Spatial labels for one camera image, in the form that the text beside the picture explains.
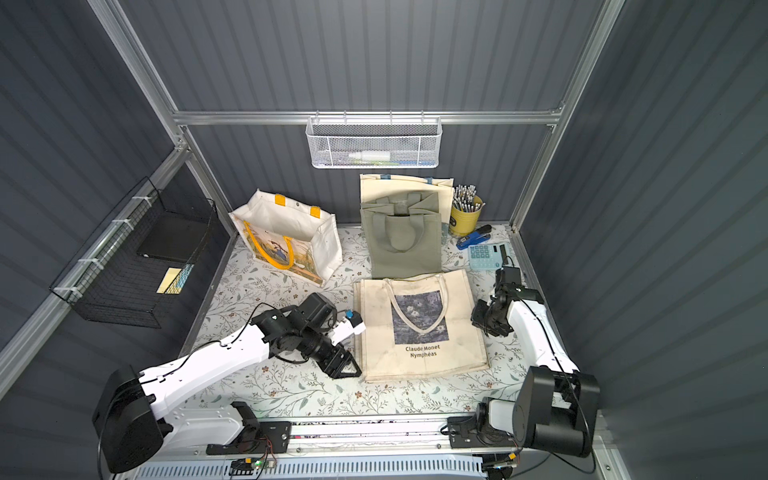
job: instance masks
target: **black notebook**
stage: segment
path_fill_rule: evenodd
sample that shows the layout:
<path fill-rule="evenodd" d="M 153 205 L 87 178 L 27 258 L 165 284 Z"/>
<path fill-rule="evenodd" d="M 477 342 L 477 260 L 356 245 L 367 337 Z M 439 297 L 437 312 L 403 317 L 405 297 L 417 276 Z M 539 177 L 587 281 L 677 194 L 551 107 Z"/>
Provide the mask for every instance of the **black notebook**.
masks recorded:
<path fill-rule="evenodd" d="M 165 215 L 157 219 L 136 250 L 143 257 L 186 263 L 205 236 L 208 224 Z"/>

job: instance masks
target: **metal wall panel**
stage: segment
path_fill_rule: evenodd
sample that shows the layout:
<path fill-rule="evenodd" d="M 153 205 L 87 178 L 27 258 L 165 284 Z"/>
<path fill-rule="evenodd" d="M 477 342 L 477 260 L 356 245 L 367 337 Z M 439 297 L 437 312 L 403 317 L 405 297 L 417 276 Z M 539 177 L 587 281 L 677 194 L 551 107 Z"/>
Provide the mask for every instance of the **metal wall panel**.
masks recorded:
<path fill-rule="evenodd" d="M 450 178 L 475 184 L 488 205 L 482 220 L 509 220 L 548 133 L 545 125 L 446 125 L 440 165 L 432 169 L 329 170 L 312 166 L 304 127 L 190 127 L 230 202 L 257 188 L 317 205 L 339 223 L 360 222 L 361 173 Z"/>
<path fill-rule="evenodd" d="M 0 3 L 0 346 L 173 144 L 85 2 Z"/>
<path fill-rule="evenodd" d="M 123 1 L 181 110 L 548 110 L 599 0 Z"/>
<path fill-rule="evenodd" d="M 629 2 L 522 228 L 635 479 L 764 476 L 765 18 Z"/>
<path fill-rule="evenodd" d="M 185 167 L 165 193 L 201 195 Z M 0 402 L 0 478 L 97 478 L 91 414 L 107 377 L 129 363 L 139 371 L 177 358 L 228 241 L 216 220 L 160 329 L 87 322 L 76 313 L 64 319 Z"/>

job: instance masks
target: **blue object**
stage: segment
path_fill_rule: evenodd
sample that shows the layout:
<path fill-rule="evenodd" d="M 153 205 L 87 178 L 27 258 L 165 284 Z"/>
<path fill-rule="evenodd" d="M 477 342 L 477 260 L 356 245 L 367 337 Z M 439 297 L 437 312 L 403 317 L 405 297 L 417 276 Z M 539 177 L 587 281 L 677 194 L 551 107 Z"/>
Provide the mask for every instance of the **blue object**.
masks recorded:
<path fill-rule="evenodd" d="M 491 239 L 490 233 L 478 233 L 478 232 L 472 232 L 466 237 L 462 237 L 458 239 L 456 242 L 456 248 L 459 250 L 464 250 L 468 248 L 470 245 L 477 245 L 478 243 L 487 242 Z"/>
<path fill-rule="evenodd" d="M 508 243 L 488 243 L 469 247 L 469 268 L 473 270 L 497 270 L 504 265 L 502 245 L 511 251 Z"/>

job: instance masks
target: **bag handle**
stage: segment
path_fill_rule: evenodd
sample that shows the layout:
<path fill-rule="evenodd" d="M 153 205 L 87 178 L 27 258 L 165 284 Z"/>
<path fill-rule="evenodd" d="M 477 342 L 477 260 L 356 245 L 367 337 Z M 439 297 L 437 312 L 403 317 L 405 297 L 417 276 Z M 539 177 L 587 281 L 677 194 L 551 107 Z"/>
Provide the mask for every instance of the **bag handle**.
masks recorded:
<path fill-rule="evenodd" d="M 390 279 L 384 280 L 384 286 L 386 287 L 386 292 L 389 294 L 389 301 L 392 303 L 392 307 L 394 307 L 395 311 L 397 312 L 397 315 L 407 326 L 411 327 L 412 330 L 419 332 L 422 335 L 436 329 L 437 325 L 440 324 L 442 319 L 445 318 L 445 314 L 448 312 L 448 287 L 445 285 L 445 278 L 443 278 L 441 273 L 435 276 L 437 276 L 438 281 L 440 282 L 440 301 L 442 302 L 442 312 L 440 312 L 440 316 L 437 317 L 437 320 L 435 320 L 435 322 L 428 329 L 418 328 L 402 312 L 402 310 L 400 309 L 400 305 L 398 305 L 397 299 L 395 298 L 395 292 L 392 290 L 392 281 Z"/>
<path fill-rule="evenodd" d="M 290 267 L 293 266 L 293 245 L 291 244 L 291 238 L 286 237 L 283 235 L 283 239 L 286 241 L 286 245 L 288 246 L 288 264 L 287 265 L 281 265 L 278 262 L 276 262 L 272 257 L 266 254 L 264 249 L 259 245 L 259 242 L 256 240 L 256 237 L 253 236 L 253 231 L 250 229 L 250 223 L 246 222 L 245 220 L 242 220 L 243 224 L 245 225 L 245 230 L 248 232 L 248 235 L 250 236 L 250 239 L 253 241 L 253 245 L 256 247 L 256 250 L 259 250 L 259 253 L 261 253 L 261 256 L 264 257 L 264 259 L 270 263 L 271 266 L 274 266 L 275 268 L 279 270 L 288 270 Z"/>
<path fill-rule="evenodd" d="M 282 194 L 275 194 L 275 204 L 281 207 L 286 206 L 286 196 Z M 320 207 L 310 207 L 310 215 L 315 218 L 320 218 Z"/>
<path fill-rule="evenodd" d="M 418 245 L 419 242 L 422 240 L 422 236 L 424 235 L 424 215 L 409 216 L 411 227 L 413 227 L 413 230 L 416 232 L 416 236 L 413 239 L 413 244 L 404 250 L 400 250 L 392 246 L 392 241 L 389 239 L 389 235 L 386 232 L 387 217 L 388 217 L 387 214 L 373 214 L 373 219 L 372 219 L 373 237 L 376 239 L 376 242 L 384 250 L 391 253 L 405 253 L 411 250 L 416 245 Z"/>

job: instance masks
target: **calculator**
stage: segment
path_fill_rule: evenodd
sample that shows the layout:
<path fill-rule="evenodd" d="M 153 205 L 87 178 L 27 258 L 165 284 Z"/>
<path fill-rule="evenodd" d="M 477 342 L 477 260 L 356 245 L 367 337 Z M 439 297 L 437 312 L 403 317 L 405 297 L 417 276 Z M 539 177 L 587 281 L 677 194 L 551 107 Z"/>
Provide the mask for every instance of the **calculator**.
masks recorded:
<path fill-rule="evenodd" d="M 482 243 L 469 246 L 469 268 L 473 270 L 496 270 L 504 266 L 505 255 L 511 252 L 509 243 Z"/>

